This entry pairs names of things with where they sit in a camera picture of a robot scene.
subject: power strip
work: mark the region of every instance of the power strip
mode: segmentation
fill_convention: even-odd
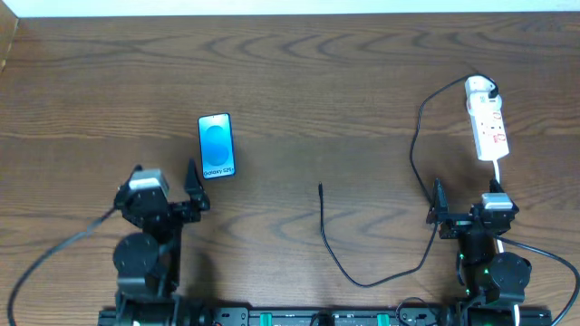
[[[469,77],[465,82],[473,138],[478,158],[483,161],[497,161],[509,154],[508,137],[501,116],[501,96],[489,97],[489,92],[495,87],[482,76]]]

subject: blue circle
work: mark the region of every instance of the blue circle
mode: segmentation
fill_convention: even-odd
[[[229,158],[229,150],[222,145],[229,141],[226,132],[219,126],[211,126],[206,130],[206,139],[203,151],[204,160],[214,167],[226,163],[227,158]]]

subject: blue phone screen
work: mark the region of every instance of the blue phone screen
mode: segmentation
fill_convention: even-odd
[[[198,125],[203,178],[236,174],[232,125],[229,114],[201,117]]]

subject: power outlet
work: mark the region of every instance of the power outlet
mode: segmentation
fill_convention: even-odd
[[[509,154],[508,138],[501,115],[501,96],[490,99],[495,86],[484,77],[474,76],[465,82],[467,108],[478,158],[494,161]]]

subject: power socket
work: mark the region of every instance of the power socket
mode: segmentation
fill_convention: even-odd
[[[481,76],[469,77],[465,82],[467,107],[478,158],[494,161],[509,154],[508,137],[501,116],[501,96],[490,99],[495,85]]]

